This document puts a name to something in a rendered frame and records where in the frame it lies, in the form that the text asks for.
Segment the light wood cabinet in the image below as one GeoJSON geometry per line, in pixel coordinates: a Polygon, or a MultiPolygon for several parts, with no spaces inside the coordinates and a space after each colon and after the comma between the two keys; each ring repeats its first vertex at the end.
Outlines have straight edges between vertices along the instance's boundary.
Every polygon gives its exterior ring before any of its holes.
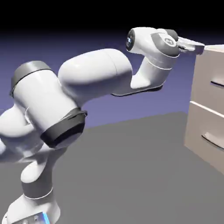
{"type": "Polygon", "coordinates": [[[224,44],[196,57],[184,145],[224,175],[224,44]]]}

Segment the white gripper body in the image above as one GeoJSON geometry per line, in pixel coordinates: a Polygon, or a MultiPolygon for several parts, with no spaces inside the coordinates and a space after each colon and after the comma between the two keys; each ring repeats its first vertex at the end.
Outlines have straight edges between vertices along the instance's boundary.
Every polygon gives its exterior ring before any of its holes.
{"type": "Polygon", "coordinates": [[[182,38],[182,47],[182,52],[201,55],[204,52],[205,45],[187,38],[182,38]]]}

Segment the wide light wood drawer front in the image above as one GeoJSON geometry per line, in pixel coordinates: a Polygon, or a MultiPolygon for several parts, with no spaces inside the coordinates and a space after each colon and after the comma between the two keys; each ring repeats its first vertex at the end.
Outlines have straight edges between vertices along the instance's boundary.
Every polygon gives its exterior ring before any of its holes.
{"type": "Polygon", "coordinates": [[[211,84],[224,84],[224,45],[207,45],[196,56],[191,100],[224,114],[224,88],[211,84]]]}

